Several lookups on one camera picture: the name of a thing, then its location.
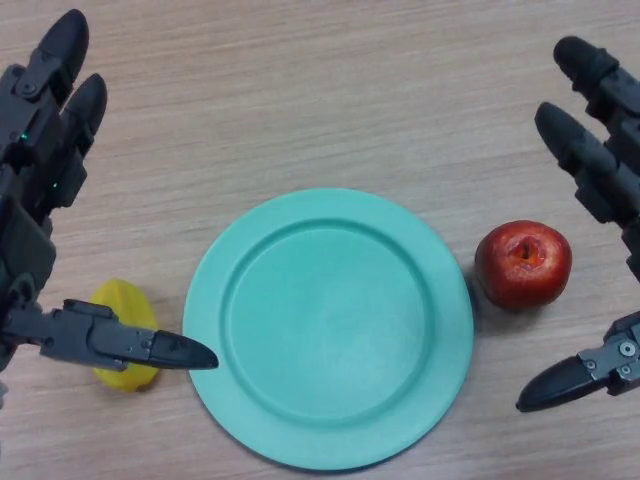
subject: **wooden table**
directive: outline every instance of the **wooden table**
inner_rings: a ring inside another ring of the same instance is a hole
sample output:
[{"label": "wooden table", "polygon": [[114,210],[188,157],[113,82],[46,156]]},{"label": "wooden table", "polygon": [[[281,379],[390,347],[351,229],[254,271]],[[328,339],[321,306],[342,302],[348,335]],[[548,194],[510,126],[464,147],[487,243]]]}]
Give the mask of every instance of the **wooden table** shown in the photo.
[{"label": "wooden table", "polygon": [[[71,210],[54,215],[58,261],[41,301],[86,299],[125,278],[180,330],[185,294],[213,239],[276,195],[344,186],[405,205],[468,268],[478,241],[530,218],[567,236],[564,295],[535,318],[485,310],[454,407],[367,479],[635,479],[640,394],[596,394],[540,414],[514,402],[541,369],[595,346],[638,308],[613,226],[572,198],[533,115],[550,100],[586,118],[552,59],[577,34],[640,75],[637,0],[3,1],[0,64],[24,62],[80,4],[91,26],[82,76],[109,107]],[[0,478],[294,479],[202,408],[188,376],[144,394],[22,349],[0,376]]]}]

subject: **yellow object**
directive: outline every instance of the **yellow object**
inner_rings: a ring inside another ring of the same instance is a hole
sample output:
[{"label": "yellow object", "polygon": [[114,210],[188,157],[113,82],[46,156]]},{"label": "yellow object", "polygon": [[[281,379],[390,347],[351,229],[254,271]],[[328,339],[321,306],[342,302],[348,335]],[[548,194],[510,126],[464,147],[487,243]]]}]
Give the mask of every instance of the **yellow object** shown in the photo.
[{"label": "yellow object", "polygon": [[[125,325],[158,330],[151,303],[138,287],[129,282],[117,278],[109,280],[95,291],[91,302],[111,307]],[[125,392],[135,392],[148,385],[158,373],[157,368],[134,363],[130,363],[123,372],[101,368],[93,371],[108,387]]]}]

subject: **red apple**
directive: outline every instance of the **red apple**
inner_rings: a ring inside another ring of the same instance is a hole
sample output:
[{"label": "red apple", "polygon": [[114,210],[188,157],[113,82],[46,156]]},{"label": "red apple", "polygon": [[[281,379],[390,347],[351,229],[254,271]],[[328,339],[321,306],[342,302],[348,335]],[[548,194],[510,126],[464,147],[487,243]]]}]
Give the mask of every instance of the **red apple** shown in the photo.
[{"label": "red apple", "polygon": [[558,231],[518,220],[495,228],[476,250],[476,276],[487,298],[520,310],[553,302],[571,271],[571,247]]}]

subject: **plate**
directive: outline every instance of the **plate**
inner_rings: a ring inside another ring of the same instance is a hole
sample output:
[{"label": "plate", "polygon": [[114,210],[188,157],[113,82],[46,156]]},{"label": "plate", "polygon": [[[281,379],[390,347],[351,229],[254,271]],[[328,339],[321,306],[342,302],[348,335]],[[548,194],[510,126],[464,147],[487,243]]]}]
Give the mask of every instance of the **plate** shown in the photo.
[{"label": "plate", "polygon": [[425,435],[467,373],[473,321],[460,269],[418,217],[344,189],[251,210],[209,248],[184,334],[215,420],[249,449],[312,470],[385,460]]}]

